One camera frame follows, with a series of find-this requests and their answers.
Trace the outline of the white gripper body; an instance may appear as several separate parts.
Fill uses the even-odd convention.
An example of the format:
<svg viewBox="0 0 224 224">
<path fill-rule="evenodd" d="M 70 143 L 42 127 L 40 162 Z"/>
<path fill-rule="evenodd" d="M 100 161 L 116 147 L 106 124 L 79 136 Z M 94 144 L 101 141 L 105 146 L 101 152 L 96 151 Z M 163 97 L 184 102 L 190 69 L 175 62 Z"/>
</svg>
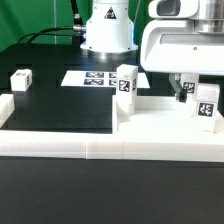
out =
<svg viewBox="0 0 224 224">
<path fill-rule="evenodd" d="M 192 20 L 154 20 L 144 29 L 145 71 L 224 76 L 224 35 L 194 31 Z"/>
</svg>

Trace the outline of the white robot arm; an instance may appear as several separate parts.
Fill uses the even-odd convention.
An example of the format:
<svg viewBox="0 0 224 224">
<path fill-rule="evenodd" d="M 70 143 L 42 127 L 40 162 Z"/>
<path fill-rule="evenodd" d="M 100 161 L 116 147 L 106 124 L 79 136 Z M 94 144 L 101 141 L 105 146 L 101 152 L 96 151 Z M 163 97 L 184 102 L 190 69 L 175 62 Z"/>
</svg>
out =
<svg viewBox="0 0 224 224">
<path fill-rule="evenodd" d="M 93 0 L 83 52 L 106 59 L 138 50 L 148 72 L 224 76 L 224 0 L 152 0 L 140 46 L 128 3 Z"/>
</svg>

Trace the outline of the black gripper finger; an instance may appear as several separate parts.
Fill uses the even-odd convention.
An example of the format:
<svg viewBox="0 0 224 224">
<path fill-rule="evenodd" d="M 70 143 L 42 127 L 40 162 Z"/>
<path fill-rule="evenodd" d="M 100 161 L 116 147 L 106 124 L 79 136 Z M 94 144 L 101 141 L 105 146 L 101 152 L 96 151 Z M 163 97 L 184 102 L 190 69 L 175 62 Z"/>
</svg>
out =
<svg viewBox="0 0 224 224">
<path fill-rule="evenodd" d="M 177 73 L 169 74 L 169 82 L 175 91 L 175 97 L 178 102 L 185 103 L 187 100 L 187 92 L 180 82 L 181 75 Z"/>
</svg>

